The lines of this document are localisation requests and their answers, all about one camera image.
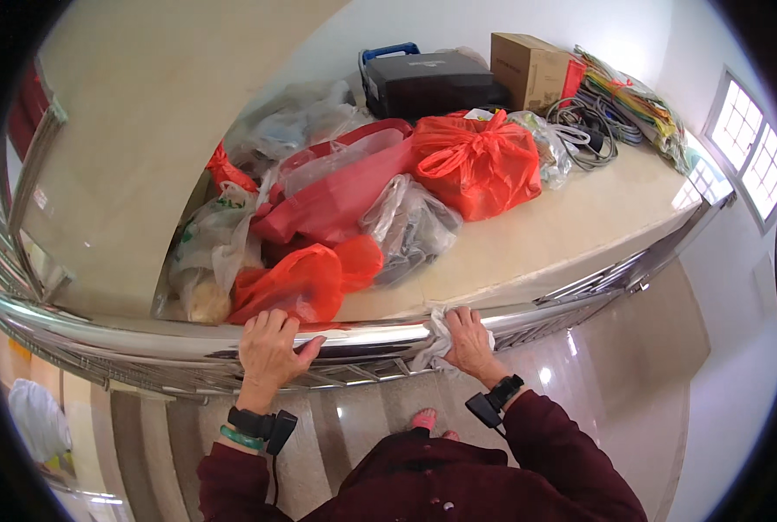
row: hand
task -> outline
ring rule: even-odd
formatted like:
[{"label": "hand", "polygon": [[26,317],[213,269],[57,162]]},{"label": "hand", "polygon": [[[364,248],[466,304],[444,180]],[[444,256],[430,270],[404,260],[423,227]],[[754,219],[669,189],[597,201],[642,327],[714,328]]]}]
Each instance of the hand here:
[{"label": "hand", "polygon": [[247,321],[238,347],[244,371],[238,409],[266,415],[278,389],[310,368],[326,338],[311,339],[297,355],[292,349],[296,333],[298,319],[281,310],[262,311]]},{"label": "hand", "polygon": [[444,356],[446,362],[477,378],[487,389],[509,375],[505,365],[493,357],[487,329],[477,311],[459,307],[446,312],[445,319],[452,334],[452,348]]}]

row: white cloth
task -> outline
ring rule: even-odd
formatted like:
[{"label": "white cloth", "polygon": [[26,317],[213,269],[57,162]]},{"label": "white cloth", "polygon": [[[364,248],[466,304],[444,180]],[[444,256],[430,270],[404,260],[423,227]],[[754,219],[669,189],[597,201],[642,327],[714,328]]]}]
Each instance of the white cloth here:
[{"label": "white cloth", "polygon": [[8,410],[35,462],[46,462],[72,448],[64,412],[52,393],[37,382],[14,381],[8,393]]},{"label": "white cloth", "polygon": [[[436,305],[429,311],[429,327],[435,335],[435,340],[428,348],[419,351],[415,356],[415,360],[409,366],[412,371],[421,371],[425,368],[455,368],[444,360],[447,351],[452,348],[452,336],[449,334],[449,328],[444,320],[446,312],[447,308],[444,305]],[[496,345],[496,340],[493,339],[493,332],[490,330],[487,331],[487,339],[492,351]]]}]

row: window frame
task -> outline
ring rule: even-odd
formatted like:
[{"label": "window frame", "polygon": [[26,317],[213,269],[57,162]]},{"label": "window frame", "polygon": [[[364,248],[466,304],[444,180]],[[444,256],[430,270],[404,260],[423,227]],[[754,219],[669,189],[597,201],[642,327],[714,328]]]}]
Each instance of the window frame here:
[{"label": "window frame", "polygon": [[[730,87],[732,81],[737,84],[739,89],[742,89],[742,91],[749,97],[749,100],[751,100],[751,103],[756,105],[757,109],[759,109],[760,113],[762,113],[757,135],[754,137],[754,140],[751,143],[751,148],[749,149],[749,153],[745,156],[745,162],[740,169],[737,169],[731,164],[728,156],[713,140],[713,131],[716,129],[719,115],[725,109],[725,99],[728,96],[728,88]],[[745,173],[748,172],[749,166],[751,166],[751,162],[754,159],[754,155],[760,148],[760,144],[763,140],[763,132],[765,131],[766,126],[769,126],[771,131],[774,130],[771,128],[771,121],[766,108],[761,103],[759,103],[758,98],[754,96],[754,93],[752,93],[750,89],[746,89],[745,84],[740,81],[740,79],[737,78],[736,75],[733,74],[733,72],[727,66],[723,68],[722,76],[719,78],[719,86],[717,87],[716,95],[713,97],[713,103],[711,105],[710,112],[707,114],[707,120],[702,127],[702,132],[701,135],[698,136],[698,139],[706,146],[707,151],[710,152],[710,154],[713,156],[713,159],[719,165],[719,169],[722,170],[722,172],[731,182],[731,185],[737,191],[739,196],[745,200],[746,205],[749,207],[751,215],[753,216],[754,221],[759,227],[760,233],[762,235],[767,234],[777,222],[777,204],[771,210],[769,216],[763,218],[763,215],[760,214],[760,211],[757,208],[757,204],[754,203],[754,200],[751,198],[751,194],[749,194],[748,189],[745,188],[743,177],[745,176]]]}]

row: sleeve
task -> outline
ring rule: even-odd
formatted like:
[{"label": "sleeve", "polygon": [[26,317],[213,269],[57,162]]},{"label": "sleeve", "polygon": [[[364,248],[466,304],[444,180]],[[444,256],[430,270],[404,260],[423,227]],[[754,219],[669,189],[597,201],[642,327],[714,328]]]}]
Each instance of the sleeve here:
[{"label": "sleeve", "polygon": [[646,514],[612,461],[548,397],[524,392],[505,414],[507,444],[522,469],[545,479],[561,495],[609,520],[642,520]]},{"label": "sleeve", "polygon": [[197,466],[200,511],[205,520],[272,520],[292,522],[277,507],[266,504],[270,475],[267,461],[215,443]]}]

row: maroon shirt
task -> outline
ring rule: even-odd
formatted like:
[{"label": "maroon shirt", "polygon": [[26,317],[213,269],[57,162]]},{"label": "maroon shirt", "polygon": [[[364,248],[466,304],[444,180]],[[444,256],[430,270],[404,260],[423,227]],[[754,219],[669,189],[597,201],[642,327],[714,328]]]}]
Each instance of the maroon shirt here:
[{"label": "maroon shirt", "polygon": [[[507,454],[444,438],[392,438],[339,494],[302,520],[642,520],[643,507],[606,454],[548,397],[526,391],[505,415]],[[264,504],[267,462],[215,444],[197,469],[206,520],[290,520]]]}]

